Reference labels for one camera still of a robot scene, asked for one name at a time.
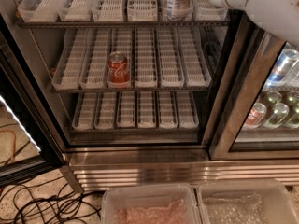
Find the left clear plastic bin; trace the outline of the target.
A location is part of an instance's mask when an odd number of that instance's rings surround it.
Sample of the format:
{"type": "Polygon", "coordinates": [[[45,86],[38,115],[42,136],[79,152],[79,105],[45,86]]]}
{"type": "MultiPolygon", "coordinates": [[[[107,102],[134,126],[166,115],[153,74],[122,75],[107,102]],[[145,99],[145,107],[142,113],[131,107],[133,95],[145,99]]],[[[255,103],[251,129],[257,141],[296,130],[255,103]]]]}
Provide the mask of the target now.
{"type": "Polygon", "coordinates": [[[202,224],[188,184],[116,188],[102,199],[101,224],[202,224]]]}

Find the open fridge door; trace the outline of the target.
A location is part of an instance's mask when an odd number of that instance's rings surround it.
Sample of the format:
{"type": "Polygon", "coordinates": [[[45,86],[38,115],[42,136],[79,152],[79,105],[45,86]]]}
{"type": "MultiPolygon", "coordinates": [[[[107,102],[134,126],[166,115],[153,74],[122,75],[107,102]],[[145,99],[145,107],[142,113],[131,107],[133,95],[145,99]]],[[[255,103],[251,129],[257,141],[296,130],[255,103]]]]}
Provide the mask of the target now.
{"type": "Polygon", "coordinates": [[[60,168],[63,158],[54,146],[25,86],[21,84],[13,65],[18,64],[20,52],[4,18],[0,18],[0,96],[1,106],[15,121],[37,153],[16,161],[16,151],[0,170],[0,187],[19,184],[26,179],[60,168]]]}

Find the right clear plastic bin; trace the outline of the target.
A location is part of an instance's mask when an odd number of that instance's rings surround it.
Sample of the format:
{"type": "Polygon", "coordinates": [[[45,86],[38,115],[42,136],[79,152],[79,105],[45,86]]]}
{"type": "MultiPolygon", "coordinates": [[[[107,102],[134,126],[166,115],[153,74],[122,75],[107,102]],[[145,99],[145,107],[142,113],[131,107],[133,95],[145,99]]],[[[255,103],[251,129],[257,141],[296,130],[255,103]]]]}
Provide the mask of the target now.
{"type": "Polygon", "coordinates": [[[299,224],[287,189],[274,179],[218,180],[196,192],[204,224],[299,224]]]}

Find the green can rear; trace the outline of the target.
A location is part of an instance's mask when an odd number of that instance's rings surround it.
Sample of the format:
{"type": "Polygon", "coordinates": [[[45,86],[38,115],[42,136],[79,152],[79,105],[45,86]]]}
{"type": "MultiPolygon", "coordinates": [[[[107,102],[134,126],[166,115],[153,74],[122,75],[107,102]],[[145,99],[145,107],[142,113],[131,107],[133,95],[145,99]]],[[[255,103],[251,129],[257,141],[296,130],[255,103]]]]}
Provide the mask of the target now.
{"type": "Polygon", "coordinates": [[[282,100],[282,95],[278,91],[266,91],[261,98],[261,102],[266,106],[271,106],[279,103],[282,100]]]}

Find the clear plastic bin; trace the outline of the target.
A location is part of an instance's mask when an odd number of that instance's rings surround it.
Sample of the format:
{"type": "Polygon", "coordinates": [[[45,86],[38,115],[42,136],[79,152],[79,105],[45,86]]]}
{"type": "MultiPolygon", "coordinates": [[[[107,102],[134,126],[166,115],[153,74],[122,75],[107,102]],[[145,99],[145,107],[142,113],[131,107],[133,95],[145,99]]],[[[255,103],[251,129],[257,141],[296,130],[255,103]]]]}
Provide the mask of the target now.
{"type": "Polygon", "coordinates": [[[101,224],[202,224],[188,184],[116,188],[102,199],[101,224]]]}
{"type": "Polygon", "coordinates": [[[287,189],[274,179],[218,180],[196,192],[204,224],[299,224],[287,189]]]}

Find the blue silver energy can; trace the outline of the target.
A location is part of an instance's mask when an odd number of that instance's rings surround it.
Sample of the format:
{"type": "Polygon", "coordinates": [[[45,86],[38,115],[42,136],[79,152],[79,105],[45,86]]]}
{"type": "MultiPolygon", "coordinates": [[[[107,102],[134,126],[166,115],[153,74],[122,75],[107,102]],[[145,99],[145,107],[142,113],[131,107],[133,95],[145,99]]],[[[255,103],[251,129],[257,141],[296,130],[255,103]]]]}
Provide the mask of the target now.
{"type": "Polygon", "coordinates": [[[276,60],[265,86],[268,88],[282,86],[286,82],[286,76],[296,65],[299,52],[295,49],[284,49],[276,60]]]}

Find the green can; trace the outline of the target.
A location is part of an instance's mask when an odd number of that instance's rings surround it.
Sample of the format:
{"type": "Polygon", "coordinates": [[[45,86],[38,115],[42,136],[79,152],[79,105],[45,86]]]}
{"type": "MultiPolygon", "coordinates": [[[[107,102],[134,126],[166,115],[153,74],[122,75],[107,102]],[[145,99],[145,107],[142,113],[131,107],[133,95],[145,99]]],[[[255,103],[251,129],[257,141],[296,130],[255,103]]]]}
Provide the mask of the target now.
{"type": "Polygon", "coordinates": [[[272,105],[265,117],[263,126],[269,129],[275,129],[279,127],[282,121],[289,114],[289,107],[284,103],[276,103],[272,105]]]}
{"type": "Polygon", "coordinates": [[[266,106],[271,106],[279,103],[282,100],[282,95],[278,91],[266,91],[261,98],[261,102],[266,106]]]}

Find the green can front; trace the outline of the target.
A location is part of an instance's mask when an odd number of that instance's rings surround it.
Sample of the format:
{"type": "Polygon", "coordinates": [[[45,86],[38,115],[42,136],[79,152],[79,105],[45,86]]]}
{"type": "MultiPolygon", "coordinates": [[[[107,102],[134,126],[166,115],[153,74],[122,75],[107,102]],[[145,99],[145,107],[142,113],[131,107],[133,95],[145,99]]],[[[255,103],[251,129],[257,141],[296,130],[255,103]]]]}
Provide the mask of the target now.
{"type": "Polygon", "coordinates": [[[265,117],[263,126],[269,129],[275,129],[279,127],[282,121],[289,114],[289,107],[284,103],[276,103],[272,105],[265,117]]]}

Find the red Coca-Cola can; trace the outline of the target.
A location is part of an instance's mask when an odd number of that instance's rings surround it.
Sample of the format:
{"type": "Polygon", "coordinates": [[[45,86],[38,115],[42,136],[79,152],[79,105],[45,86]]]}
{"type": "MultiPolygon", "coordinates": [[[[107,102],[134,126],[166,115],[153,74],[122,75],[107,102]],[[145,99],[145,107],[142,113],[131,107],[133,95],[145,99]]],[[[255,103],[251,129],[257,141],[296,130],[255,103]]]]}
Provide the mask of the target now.
{"type": "Polygon", "coordinates": [[[109,80],[112,83],[121,84],[129,80],[128,63],[126,56],[114,51],[109,54],[107,59],[109,80]]]}

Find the red soda can behind glass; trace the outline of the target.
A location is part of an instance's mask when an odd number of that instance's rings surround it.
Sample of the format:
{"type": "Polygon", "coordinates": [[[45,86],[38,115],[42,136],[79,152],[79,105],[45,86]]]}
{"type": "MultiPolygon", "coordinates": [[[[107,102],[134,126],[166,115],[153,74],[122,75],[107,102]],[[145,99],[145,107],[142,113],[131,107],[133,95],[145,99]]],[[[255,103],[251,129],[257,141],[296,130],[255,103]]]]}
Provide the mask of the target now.
{"type": "Polygon", "coordinates": [[[244,127],[249,129],[257,128],[265,117],[266,112],[267,107],[263,103],[255,103],[245,120],[244,127]]]}

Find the steel fridge base grille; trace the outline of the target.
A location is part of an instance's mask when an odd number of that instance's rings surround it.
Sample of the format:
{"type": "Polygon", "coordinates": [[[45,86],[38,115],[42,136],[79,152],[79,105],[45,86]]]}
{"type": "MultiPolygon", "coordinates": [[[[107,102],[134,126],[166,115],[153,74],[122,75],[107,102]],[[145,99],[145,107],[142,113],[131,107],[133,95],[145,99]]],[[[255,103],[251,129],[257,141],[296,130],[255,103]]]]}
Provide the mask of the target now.
{"type": "Polygon", "coordinates": [[[60,168],[75,192],[149,184],[276,179],[299,183],[297,159],[213,161],[202,149],[96,150],[64,155],[60,168]]]}

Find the closed glass fridge door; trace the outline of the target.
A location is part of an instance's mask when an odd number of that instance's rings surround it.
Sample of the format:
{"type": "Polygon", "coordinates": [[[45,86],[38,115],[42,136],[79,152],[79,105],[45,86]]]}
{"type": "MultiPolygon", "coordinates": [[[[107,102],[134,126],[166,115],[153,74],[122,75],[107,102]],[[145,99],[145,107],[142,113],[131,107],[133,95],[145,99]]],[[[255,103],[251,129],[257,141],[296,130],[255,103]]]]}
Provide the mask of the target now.
{"type": "Polygon", "coordinates": [[[209,155],[213,160],[298,159],[299,132],[278,127],[247,129],[246,118],[270,74],[284,41],[275,38],[243,16],[236,41],[244,35],[248,42],[240,51],[232,49],[230,58],[240,60],[233,86],[209,155]]]}

